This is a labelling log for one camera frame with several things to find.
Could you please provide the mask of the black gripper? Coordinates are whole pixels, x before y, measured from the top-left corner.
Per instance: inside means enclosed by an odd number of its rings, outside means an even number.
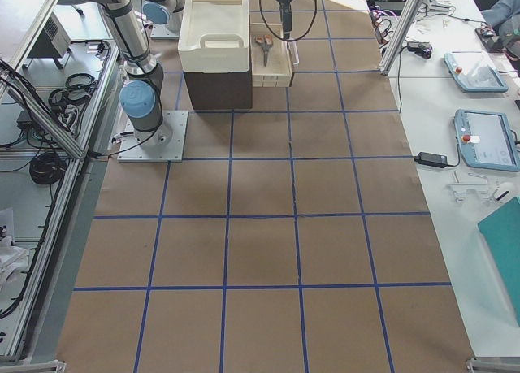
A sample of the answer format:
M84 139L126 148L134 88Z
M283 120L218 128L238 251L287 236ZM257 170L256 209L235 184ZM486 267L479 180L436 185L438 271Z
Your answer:
M279 3L279 17L282 27L280 37L284 40L289 40L293 30L293 14L291 8L291 1L293 0L276 0Z

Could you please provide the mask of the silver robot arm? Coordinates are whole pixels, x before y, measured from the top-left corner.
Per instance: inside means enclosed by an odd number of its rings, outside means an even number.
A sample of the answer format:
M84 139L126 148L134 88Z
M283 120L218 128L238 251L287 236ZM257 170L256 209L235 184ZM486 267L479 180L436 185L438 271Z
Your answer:
M184 143L184 136L176 135L169 121L175 113L163 109L163 66L150 51L131 0L88 1L98 4L124 58L129 81L120 90L119 104L134 130L133 149L149 162L158 161L169 145ZM188 0L187 4L178 48L193 107L250 110L253 75L245 13L249 0Z
M163 25L171 32L179 32L184 0L145 0L143 14L154 25Z

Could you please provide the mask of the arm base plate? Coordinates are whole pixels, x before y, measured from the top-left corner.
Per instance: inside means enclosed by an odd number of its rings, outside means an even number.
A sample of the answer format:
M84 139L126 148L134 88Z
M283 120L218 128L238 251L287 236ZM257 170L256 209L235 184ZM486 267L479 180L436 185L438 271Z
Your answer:
M181 162L188 119L189 111L164 111L162 125L146 141L149 134L135 132L130 119L126 118L124 131L131 134L122 138L117 160L120 163Z
M178 40L180 29L170 30L167 24L154 24L150 37L154 40Z

